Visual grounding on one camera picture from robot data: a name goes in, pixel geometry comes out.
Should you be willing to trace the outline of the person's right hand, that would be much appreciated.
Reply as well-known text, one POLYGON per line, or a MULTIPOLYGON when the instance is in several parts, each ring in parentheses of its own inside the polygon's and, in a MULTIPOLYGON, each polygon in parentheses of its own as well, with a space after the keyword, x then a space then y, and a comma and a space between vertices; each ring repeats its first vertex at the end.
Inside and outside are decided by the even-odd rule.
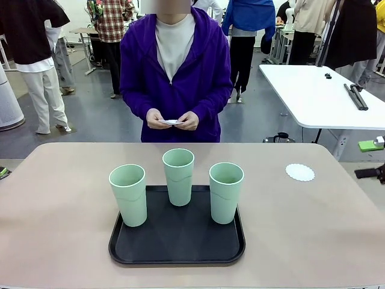
POLYGON ((147 126, 151 129, 168 129, 171 126, 163 123, 164 120, 161 113, 155 109, 151 108, 146 114, 147 126))

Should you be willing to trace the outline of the person's left hand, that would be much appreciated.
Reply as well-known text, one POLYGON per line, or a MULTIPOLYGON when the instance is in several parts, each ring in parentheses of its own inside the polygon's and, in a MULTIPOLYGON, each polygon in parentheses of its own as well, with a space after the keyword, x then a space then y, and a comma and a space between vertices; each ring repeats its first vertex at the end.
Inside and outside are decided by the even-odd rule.
POLYGON ((178 119, 177 128, 186 131, 195 131, 199 124, 199 117, 192 111, 188 111, 178 119))

